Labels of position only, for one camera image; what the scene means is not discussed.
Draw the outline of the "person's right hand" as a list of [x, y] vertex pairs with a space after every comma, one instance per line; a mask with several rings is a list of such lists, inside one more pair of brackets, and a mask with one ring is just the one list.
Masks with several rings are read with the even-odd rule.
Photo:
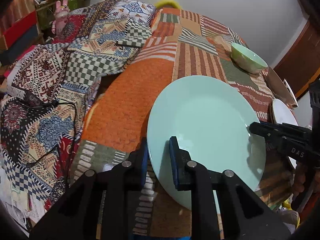
[[305, 166], [301, 163], [297, 163], [295, 177], [292, 185], [292, 193], [294, 197], [298, 196], [304, 191], [304, 183], [306, 180], [305, 171]]

